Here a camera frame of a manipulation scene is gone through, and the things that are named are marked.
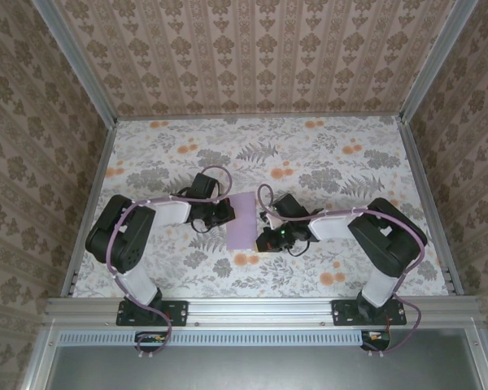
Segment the purple square cloth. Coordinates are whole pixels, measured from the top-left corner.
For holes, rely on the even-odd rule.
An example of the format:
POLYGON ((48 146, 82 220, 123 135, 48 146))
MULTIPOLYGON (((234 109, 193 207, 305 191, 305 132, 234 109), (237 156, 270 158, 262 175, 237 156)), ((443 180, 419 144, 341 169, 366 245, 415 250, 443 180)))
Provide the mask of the purple square cloth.
POLYGON ((252 192, 229 197, 235 219, 226 224, 226 249, 253 249, 257 238, 257 213, 252 192))

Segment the floral patterned table cover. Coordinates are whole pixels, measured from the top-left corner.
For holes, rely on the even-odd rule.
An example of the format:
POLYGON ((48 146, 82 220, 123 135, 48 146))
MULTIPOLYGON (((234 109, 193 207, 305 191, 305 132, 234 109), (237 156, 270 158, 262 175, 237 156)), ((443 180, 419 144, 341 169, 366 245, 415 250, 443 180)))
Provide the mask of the floral patterned table cover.
MULTIPOLYGON (((165 197, 200 171, 233 194, 269 184, 309 210, 363 207, 387 199, 428 227, 395 117, 124 121, 97 208, 116 194, 165 197)), ((166 297, 354 296, 372 270, 352 239, 306 245, 289 253, 227 250, 226 227, 198 234, 187 224, 154 227, 142 258, 166 297)))

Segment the grey metal panel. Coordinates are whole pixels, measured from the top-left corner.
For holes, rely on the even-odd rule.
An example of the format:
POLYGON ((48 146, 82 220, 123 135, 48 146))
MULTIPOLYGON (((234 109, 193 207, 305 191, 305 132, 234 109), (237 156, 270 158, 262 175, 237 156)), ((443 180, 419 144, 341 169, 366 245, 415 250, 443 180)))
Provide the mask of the grey metal panel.
POLYGON ((47 390, 482 390, 464 347, 384 357, 339 347, 60 349, 47 390))

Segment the black connector board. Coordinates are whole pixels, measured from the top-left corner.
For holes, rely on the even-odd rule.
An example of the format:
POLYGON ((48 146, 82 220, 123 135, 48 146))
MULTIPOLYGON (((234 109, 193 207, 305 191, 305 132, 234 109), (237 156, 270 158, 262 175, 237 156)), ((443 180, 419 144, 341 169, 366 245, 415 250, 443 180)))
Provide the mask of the black connector board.
POLYGON ((140 355, 155 354, 166 342, 166 331, 141 331, 134 336, 134 347, 140 355))

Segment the wide aluminium mounting rail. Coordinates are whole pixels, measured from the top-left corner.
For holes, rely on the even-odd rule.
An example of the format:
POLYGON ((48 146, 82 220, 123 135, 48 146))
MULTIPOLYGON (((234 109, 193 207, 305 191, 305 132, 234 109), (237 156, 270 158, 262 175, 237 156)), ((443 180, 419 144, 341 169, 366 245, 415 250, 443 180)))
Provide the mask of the wide aluminium mounting rail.
MULTIPOLYGON (((331 328, 333 297, 317 298, 188 298, 187 328, 280 329, 331 328)), ((464 328, 484 323, 474 297, 405 297, 411 327, 421 314, 421 328, 464 328)), ((53 298, 44 322, 69 328, 115 328, 119 298, 53 298)))

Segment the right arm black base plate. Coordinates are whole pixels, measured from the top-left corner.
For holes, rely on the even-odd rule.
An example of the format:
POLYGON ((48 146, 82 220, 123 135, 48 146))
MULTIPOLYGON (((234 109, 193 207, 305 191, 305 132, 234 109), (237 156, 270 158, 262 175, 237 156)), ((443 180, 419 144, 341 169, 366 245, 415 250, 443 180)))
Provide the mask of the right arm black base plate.
POLYGON ((367 302, 356 299, 331 301, 333 324, 345 326, 406 325, 407 318, 403 304, 390 299, 382 307, 375 308, 367 302))

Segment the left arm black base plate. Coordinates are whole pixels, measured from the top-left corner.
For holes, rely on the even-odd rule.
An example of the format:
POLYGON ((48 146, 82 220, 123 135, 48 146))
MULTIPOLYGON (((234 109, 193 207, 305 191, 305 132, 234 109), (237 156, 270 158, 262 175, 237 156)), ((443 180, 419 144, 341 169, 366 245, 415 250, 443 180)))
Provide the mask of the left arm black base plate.
MULTIPOLYGON (((161 301, 159 308, 173 326, 184 327, 188 318, 188 301, 161 301)), ((118 306, 115 324, 119 327, 166 327, 167 322, 153 311, 124 299, 118 306)))

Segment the thin aluminium frame rail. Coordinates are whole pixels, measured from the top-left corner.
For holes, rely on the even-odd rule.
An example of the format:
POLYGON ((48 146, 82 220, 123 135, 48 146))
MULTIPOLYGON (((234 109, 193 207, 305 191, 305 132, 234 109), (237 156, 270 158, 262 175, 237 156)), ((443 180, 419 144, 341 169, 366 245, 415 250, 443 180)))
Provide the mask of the thin aluminium frame rail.
POLYGON ((206 114, 206 115, 148 115, 148 116, 119 116, 116 122, 122 121, 151 121, 151 120, 195 120, 195 119, 271 119, 271 118, 368 118, 368 117, 396 117, 398 112, 306 112, 306 113, 258 113, 258 114, 206 114))

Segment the long aluminium frame rail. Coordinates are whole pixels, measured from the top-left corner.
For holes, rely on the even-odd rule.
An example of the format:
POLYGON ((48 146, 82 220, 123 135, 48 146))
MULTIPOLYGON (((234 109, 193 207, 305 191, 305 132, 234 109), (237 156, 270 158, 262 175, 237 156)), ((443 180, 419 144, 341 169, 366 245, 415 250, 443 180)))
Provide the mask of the long aluminium frame rail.
POLYGON ((63 282, 60 296, 63 298, 72 297, 76 278, 81 268, 81 262, 85 256, 85 241, 94 221, 94 213, 101 193, 102 183, 107 172, 108 163, 113 150, 116 137, 116 124, 107 131, 105 144, 98 161, 98 167, 94 176, 94 181, 89 193, 85 213, 81 220, 80 229, 76 236, 76 243, 72 251, 72 256, 68 264, 68 270, 63 282))
POLYGON ((438 262, 442 269, 443 278, 450 294, 463 296, 464 289, 460 281, 460 276, 456 270, 455 262, 451 254, 447 236, 444 232, 441 219, 438 214, 434 197, 430 190, 429 182, 420 159, 419 150, 416 146, 412 130, 407 121, 399 120, 399 133, 406 151, 409 166, 412 170, 417 192, 419 193, 420 202, 423 207, 426 222, 429 228, 430 236, 434 244, 438 262))

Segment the aluminium corner post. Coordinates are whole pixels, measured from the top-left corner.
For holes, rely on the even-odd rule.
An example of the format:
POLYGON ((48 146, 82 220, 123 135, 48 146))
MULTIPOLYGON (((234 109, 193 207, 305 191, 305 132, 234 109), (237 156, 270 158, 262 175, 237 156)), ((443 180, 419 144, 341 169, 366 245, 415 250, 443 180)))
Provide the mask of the aluminium corner post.
POLYGON ((32 0, 46 26, 56 40, 78 80, 87 92, 90 101, 108 130, 115 127, 117 114, 109 102, 100 80, 96 78, 89 65, 85 50, 80 47, 68 23, 54 4, 53 0, 32 0))
POLYGON ((403 102, 399 112, 403 123, 408 123, 416 113, 477 3, 478 0, 455 1, 423 67, 420 69, 410 92, 403 102))

